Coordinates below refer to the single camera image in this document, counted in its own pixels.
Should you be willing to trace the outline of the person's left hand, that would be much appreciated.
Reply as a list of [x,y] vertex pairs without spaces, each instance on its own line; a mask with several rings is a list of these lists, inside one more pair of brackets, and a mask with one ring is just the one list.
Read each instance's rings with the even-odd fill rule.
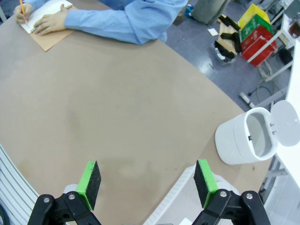
[[65,30],[65,20],[68,15],[68,10],[64,4],[60,6],[60,12],[51,15],[44,15],[34,24],[34,34],[45,35],[51,32]]

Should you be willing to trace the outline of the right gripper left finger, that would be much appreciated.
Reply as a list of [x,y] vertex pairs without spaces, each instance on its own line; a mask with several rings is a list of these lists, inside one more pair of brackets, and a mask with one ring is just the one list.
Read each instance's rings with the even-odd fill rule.
[[40,195],[31,216],[29,225],[65,225],[76,222],[78,225],[99,225],[93,214],[101,174],[97,161],[89,161],[75,190],[63,193],[60,197]]

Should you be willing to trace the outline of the person's right hand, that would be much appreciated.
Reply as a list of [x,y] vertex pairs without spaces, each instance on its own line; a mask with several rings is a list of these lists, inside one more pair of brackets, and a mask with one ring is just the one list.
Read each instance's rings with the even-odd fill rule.
[[21,3],[14,9],[15,21],[18,24],[27,23],[30,14],[33,12],[33,6],[29,3]]

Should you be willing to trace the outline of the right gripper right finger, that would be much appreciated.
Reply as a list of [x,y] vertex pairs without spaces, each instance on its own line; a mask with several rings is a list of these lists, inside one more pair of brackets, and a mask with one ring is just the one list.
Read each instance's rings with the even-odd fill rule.
[[237,195],[219,188],[207,160],[197,160],[194,181],[203,208],[194,225],[217,225],[221,219],[230,220],[234,225],[270,223],[259,194],[250,190]]

